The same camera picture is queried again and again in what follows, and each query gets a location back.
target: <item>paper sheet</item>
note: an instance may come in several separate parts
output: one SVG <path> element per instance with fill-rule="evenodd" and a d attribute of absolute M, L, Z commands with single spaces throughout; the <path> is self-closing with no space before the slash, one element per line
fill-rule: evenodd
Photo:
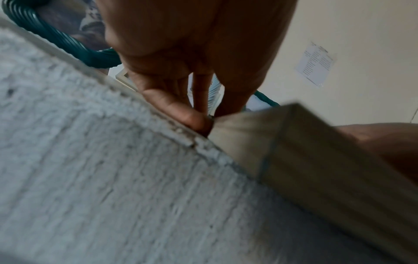
<path fill-rule="evenodd" d="M 323 86 L 334 60 L 323 47 L 311 43 L 296 66 L 296 70 L 317 86 Z"/>

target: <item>rough plaster surface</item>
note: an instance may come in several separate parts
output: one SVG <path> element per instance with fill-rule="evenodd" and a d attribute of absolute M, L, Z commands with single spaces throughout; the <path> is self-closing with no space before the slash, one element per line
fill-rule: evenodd
<path fill-rule="evenodd" d="M 7 254 L 40 264 L 396 263 L 1 27 L 0 122 Z"/>

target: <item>hand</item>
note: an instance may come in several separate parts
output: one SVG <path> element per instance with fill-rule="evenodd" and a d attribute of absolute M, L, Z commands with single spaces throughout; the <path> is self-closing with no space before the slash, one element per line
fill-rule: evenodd
<path fill-rule="evenodd" d="M 238 112 L 264 81 L 297 0 L 97 0 L 106 40 L 144 98 L 208 134 L 208 88 L 225 86 L 216 116 Z M 187 98 L 193 73 L 193 104 Z"/>
<path fill-rule="evenodd" d="M 418 125 L 369 124 L 336 129 L 418 183 Z"/>

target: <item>cream wall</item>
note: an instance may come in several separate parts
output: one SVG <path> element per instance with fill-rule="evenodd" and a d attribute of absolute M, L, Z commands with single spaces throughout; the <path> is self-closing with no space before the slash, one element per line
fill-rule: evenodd
<path fill-rule="evenodd" d="M 295 71 L 310 42 L 335 59 L 324 87 Z M 260 88 L 332 124 L 410 122 L 418 108 L 418 1 L 300 0 Z"/>

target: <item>wall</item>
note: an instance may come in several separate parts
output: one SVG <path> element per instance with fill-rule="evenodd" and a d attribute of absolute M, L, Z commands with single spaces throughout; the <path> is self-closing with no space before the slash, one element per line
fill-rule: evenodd
<path fill-rule="evenodd" d="M 310 42 L 336 60 L 324 87 L 294 68 Z M 332 124 L 410 122 L 418 108 L 418 1 L 300 0 L 260 88 Z"/>

